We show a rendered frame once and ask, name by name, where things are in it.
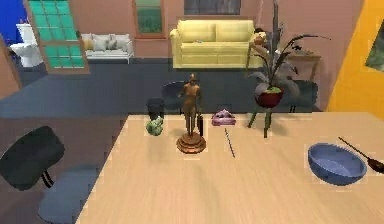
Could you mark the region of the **blue bowl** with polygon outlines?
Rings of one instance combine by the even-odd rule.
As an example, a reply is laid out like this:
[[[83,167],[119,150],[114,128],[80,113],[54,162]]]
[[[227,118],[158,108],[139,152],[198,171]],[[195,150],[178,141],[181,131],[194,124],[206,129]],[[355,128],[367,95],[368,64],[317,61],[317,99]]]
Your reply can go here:
[[[307,158],[316,177],[336,186],[353,184],[367,172],[367,166],[359,156],[334,144],[316,143],[310,146]]]

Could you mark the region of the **thin dark pencil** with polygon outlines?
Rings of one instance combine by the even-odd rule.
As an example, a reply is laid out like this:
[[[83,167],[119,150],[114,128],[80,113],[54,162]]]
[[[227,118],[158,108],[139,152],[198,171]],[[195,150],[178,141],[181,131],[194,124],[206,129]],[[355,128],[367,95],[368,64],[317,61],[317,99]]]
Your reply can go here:
[[[228,142],[229,149],[230,149],[230,152],[232,154],[232,157],[236,158],[236,154],[234,152],[233,145],[232,145],[232,142],[231,142],[231,139],[230,139],[230,135],[229,135],[229,132],[228,132],[227,128],[224,128],[224,131],[225,131],[226,139],[227,139],[227,142]]]

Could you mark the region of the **white sofa with grey cushions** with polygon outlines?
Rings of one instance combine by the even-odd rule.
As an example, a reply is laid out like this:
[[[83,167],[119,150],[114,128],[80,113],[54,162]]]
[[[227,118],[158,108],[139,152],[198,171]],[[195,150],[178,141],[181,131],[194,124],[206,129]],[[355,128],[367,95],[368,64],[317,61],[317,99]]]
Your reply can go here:
[[[90,60],[125,60],[134,57],[129,34],[82,34],[86,57]]]

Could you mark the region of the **brown side table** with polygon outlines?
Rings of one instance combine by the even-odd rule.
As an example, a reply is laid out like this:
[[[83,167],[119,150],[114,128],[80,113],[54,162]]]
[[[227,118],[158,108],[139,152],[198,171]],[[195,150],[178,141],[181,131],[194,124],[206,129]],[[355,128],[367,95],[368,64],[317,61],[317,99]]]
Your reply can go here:
[[[311,75],[309,77],[310,81],[313,81],[316,76],[316,71],[318,68],[318,65],[321,60],[321,56],[311,53],[311,54],[297,54],[293,53],[288,56],[288,59],[291,61],[299,61],[299,62],[311,62],[312,68],[311,68]]]

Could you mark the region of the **green crumpled lump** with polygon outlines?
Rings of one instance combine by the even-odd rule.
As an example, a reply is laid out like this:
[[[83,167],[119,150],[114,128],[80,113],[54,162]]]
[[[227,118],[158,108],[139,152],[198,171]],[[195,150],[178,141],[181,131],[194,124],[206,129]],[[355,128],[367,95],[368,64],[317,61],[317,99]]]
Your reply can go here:
[[[157,116],[146,124],[147,132],[152,136],[159,136],[163,131],[163,118]]]

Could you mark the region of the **dark framed wall picture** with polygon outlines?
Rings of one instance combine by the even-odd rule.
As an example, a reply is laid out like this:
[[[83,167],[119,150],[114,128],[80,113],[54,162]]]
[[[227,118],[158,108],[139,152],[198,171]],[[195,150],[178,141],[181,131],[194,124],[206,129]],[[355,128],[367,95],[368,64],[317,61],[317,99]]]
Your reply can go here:
[[[239,15],[241,0],[184,0],[185,15]]]

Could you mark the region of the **bronze figure statue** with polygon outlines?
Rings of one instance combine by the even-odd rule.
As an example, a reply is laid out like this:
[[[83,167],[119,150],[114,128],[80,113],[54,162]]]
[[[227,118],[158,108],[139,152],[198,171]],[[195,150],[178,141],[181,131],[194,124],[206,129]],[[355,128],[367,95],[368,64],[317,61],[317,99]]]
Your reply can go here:
[[[185,154],[200,153],[206,148],[206,141],[202,133],[202,95],[194,73],[190,74],[178,97],[184,98],[182,112],[186,133],[177,140],[177,148]]]

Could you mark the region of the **house plant in red pot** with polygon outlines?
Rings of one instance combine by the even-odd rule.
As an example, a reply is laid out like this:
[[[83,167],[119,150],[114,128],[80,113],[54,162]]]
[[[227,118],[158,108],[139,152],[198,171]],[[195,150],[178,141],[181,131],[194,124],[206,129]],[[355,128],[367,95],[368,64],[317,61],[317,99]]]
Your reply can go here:
[[[287,73],[282,72],[283,67],[288,67],[295,74],[298,70],[288,62],[288,56],[292,54],[288,48],[296,41],[304,38],[320,38],[315,34],[299,34],[291,38],[287,44],[279,50],[279,44],[282,37],[283,24],[279,22],[279,4],[278,0],[273,1],[273,29],[267,36],[265,47],[268,52],[268,59],[265,60],[262,71],[252,72],[249,77],[256,77],[259,83],[254,90],[254,99],[256,104],[265,109],[264,137],[268,136],[268,130],[272,123],[272,109],[275,108],[283,98],[284,90],[282,85],[295,87],[294,81],[287,78]]]

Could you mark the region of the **light wooden dining table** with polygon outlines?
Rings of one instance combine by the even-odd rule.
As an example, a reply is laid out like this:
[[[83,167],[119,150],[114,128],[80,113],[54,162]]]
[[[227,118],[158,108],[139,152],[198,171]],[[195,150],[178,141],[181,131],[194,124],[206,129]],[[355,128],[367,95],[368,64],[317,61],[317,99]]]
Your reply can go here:
[[[277,114],[264,137],[240,115],[227,127],[205,127],[206,149],[181,153],[178,115],[161,136],[143,115],[129,116],[76,224],[384,224],[384,175],[368,171],[345,187],[309,170],[316,142],[345,145],[384,159],[384,121],[368,113]]]

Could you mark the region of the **pink tissue box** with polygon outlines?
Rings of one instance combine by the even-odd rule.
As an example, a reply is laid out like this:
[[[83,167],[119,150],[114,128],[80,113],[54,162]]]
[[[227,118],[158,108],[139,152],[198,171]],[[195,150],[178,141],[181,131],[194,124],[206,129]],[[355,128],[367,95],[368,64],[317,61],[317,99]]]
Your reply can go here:
[[[228,110],[223,109],[211,117],[211,123],[213,126],[235,125],[236,118]]]

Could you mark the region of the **yellow sofa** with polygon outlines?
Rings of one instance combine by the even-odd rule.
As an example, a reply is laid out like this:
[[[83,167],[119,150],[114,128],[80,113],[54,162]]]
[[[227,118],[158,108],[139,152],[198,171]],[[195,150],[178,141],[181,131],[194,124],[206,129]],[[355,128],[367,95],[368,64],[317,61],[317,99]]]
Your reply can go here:
[[[258,68],[261,60],[248,57],[254,30],[253,20],[179,20],[169,33],[173,67]]]

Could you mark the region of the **window with green view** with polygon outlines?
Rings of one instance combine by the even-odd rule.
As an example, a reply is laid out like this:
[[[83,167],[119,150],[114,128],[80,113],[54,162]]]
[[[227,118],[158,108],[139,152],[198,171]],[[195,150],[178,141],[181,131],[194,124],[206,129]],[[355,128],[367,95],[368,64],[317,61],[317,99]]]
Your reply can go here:
[[[163,0],[133,0],[136,34],[141,39],[164,37]]]

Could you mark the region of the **white toilet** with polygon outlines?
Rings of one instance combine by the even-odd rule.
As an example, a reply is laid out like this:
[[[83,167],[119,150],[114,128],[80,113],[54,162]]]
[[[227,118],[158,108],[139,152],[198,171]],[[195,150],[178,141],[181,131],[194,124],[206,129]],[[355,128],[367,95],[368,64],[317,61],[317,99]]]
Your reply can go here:
[[[10,46],[11,50],[20,57],[23,67],[35,67],[43,62],[38,43],[34,36],[32,26],[28,23],[16,25],[22,38],[20,43]]]

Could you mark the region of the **green glass panel door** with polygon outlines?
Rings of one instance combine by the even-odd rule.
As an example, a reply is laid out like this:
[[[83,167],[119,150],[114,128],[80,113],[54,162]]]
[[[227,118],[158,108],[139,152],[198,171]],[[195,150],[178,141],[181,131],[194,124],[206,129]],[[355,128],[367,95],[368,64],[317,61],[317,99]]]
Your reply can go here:
[[[23,0],[23,4],[47,72],[89,74],[71,0]]]

